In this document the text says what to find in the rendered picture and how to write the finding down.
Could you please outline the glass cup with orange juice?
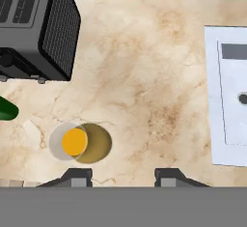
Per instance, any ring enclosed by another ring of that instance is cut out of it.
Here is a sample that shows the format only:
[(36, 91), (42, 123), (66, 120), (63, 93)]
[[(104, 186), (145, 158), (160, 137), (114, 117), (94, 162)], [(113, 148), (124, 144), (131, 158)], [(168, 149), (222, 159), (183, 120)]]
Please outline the glass cup with orange juice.
[(97, 124), (61, 123), (48, 139), (50, 152), (58, 159), (95, 163), (107, 157), (112, 149), (109, 132)]

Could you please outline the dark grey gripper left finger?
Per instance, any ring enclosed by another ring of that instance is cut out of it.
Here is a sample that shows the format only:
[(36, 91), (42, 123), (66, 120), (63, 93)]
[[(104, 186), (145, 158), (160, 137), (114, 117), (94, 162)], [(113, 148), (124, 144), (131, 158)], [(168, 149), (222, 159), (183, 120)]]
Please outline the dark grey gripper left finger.
[(92, 187), (91, 168), (70, 168), (61, 178), (40, 184), (40, 187)]

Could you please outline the white sink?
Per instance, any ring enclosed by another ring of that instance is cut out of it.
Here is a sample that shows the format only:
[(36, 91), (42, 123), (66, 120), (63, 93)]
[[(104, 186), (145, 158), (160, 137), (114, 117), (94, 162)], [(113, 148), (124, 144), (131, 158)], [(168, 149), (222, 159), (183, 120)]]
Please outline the white sink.
[(205, 28), (212, 162), (247, 167), (247, 26)]

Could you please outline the black and grey toaster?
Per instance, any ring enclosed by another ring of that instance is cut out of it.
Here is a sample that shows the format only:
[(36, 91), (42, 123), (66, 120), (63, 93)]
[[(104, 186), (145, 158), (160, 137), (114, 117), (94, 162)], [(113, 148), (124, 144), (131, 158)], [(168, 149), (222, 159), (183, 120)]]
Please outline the black and grey toaster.
[(71, 80), (80, 24), (74, 0), (0, 0), (0, 82)]

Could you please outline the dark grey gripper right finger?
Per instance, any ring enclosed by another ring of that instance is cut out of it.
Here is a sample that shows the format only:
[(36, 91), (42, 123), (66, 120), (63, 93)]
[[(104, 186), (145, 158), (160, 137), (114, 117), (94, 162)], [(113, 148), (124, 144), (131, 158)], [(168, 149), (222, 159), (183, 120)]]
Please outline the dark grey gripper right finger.
[(207, 187), (207, 184), (187, 178), (178, 168), (155, 168), (154, 177), (155, 187)]

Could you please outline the dark green object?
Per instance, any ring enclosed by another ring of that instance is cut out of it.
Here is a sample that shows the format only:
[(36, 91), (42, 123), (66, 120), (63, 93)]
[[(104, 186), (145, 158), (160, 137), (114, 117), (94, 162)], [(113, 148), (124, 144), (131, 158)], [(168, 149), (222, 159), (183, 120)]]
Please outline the dark green object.
[(0, 121), (11, 121), (17, 117), (18, 112), (15, 104), (0, 97)]

